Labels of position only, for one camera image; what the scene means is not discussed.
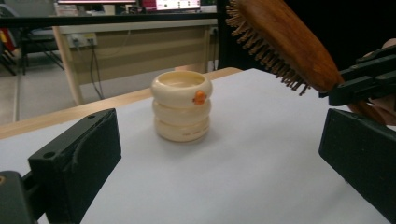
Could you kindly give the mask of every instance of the hairbrush handle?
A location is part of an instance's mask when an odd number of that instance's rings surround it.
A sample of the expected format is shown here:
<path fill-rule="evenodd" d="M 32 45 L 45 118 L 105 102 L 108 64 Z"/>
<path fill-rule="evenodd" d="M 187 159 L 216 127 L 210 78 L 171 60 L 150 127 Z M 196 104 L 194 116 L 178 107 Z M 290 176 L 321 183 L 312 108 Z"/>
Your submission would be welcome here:
<path fill-rule="evenodd" d="M 344 82 L 329 52 L 283 0 L 230 0 L 227 13 L 238 43 L 294 91 L 305 84 L 326 92 Z M 363 101 L 348 107 L 385 123 Z"/>

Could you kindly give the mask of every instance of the hairbrush bristle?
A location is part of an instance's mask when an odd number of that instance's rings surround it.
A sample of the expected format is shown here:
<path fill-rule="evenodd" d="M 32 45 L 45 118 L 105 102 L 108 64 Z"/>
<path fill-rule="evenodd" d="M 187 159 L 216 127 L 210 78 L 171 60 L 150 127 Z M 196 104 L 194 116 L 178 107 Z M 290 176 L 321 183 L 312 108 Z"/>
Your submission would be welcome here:
<path fill-rule="evenodd" d="M 254 59 L 259 61 L 265 69 L 280 77 L 287 87 L 297 91 L 300 86 L 304 86 L 300 95 L 310 88 L 309 85 L 296 73 L 290 66 L 276 53 L 265 39 L 260 36 L 240 15 L 236 6 L 236 0 L 231 0 L 230 5 L 226 7 L 227 14 L 230 18 L 226 19 L 227 25 L 235 28 L 232 36 L 240 36 L 237 39 L 238 44 L 243 44 L 242 48 L 247 49 L 250 55 L 255 55 Z"/>

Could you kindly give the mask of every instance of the orange duck emblem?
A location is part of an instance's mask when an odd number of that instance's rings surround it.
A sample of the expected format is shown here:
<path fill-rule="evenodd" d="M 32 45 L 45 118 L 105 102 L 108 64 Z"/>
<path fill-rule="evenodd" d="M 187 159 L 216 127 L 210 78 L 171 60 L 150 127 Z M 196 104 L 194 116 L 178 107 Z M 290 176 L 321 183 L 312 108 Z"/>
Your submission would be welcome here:
<path fill-rule="evenodd" d="M 206 94 L 203 91 L 197 91 L 192 101 L 195 105 L 203 105 L 205 103 Z"/>

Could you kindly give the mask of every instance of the human hand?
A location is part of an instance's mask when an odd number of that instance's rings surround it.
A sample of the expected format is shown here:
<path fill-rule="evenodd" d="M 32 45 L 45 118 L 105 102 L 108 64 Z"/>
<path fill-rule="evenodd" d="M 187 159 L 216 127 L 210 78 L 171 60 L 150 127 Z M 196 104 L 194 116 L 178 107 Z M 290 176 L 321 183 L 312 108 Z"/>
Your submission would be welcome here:
<path fill-rule="evenodd" d="M 396 45 L 396 38 L 392 38 L 385 42 L 382 48 Z M 378 99 L 369 99 L 373 104 L 372 107 L 382 116 L 387 125 L 396 126 L 396 94 L 391 94 Z"/>

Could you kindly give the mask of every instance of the wooden table edge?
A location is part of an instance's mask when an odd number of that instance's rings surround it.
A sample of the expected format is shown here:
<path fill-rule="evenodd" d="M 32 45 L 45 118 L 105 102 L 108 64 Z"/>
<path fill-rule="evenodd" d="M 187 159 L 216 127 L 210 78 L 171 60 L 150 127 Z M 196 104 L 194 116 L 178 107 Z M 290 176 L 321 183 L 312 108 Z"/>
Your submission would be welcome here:
<path fill-rule="evenodd" d="M 241 71 L 242 70 L 238 68 L 227 67 L 217 71 L 206 73 L 205 75 L 213 80 L 220 77 L 227 77 Z M 151 97 L 150 90 L 143 89 L 141 91 L 134 91 L 85 105 L 78 105 L 53 113 L 37 116 L 31 119 L 24 119 L 17 122 L 5 124 L 0 126 L 0 139 L 8 138 L 22 133 L 28 133 L 52 125 L 64 123 L 73 119 L 81 119 L 97 111 L 115 108 L 122 105 L 128 105 L 136 101 L 147 99 L 149 97 Z"/>

